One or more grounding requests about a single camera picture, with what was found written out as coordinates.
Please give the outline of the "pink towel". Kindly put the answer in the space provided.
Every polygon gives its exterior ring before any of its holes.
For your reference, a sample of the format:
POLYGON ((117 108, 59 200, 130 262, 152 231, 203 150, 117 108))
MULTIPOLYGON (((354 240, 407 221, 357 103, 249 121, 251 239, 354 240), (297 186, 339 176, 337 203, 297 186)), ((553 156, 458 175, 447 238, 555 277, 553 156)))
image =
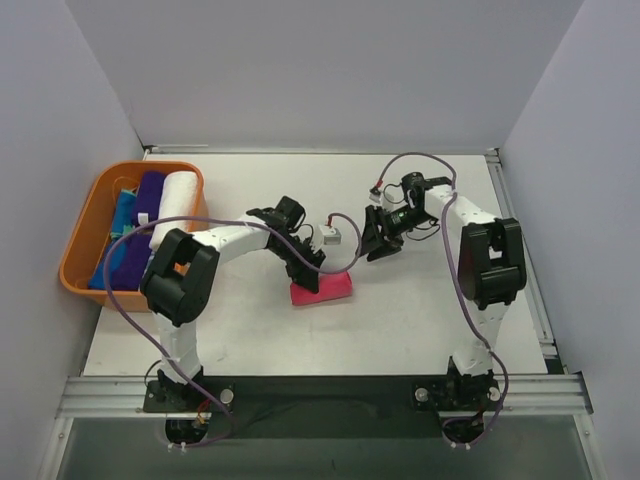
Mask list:
POLYGON ((353 283, 348 272, 320 276, 317 293, 312 293, 294 283, 290 285, 291 303, 296 307, 339 300, 351 296, 352 293, 353 283))

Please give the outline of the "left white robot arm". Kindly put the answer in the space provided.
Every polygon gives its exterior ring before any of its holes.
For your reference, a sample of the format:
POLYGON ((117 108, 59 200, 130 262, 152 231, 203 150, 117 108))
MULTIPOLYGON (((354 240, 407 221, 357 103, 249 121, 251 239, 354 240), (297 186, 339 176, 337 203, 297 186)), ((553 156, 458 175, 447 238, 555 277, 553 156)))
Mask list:
POLYGON ((195 233, 167 232, 143 276, 147 300, 165 353, 158 371, 158 393, 181 412, 202 399, 203 366, 197 353, 196 319, 204 311, 219 266, 253 251, 267 250, 285 263, 298 286, 319 291, 319 273, 326 255, 319 245, 297 235, 306 212, 282 197, 276 207, 254 208, 233 221, 195 233))

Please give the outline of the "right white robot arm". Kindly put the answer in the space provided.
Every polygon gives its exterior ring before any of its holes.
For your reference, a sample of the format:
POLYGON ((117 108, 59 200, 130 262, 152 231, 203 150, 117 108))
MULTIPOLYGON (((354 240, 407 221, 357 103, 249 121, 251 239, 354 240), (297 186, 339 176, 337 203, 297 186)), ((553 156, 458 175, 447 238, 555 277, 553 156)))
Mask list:
POLYGON ((484 410, 500 399, 494 347, 504 316, 527 283, 520 224, 482 210, 459 195, 447 177, 412 172, 400 188, 402 206, 366 207, 361 254, 370 262, 394 255, 404 235, 427 223, 438 227, 470 332, 429 395, 440 408, 484 410))

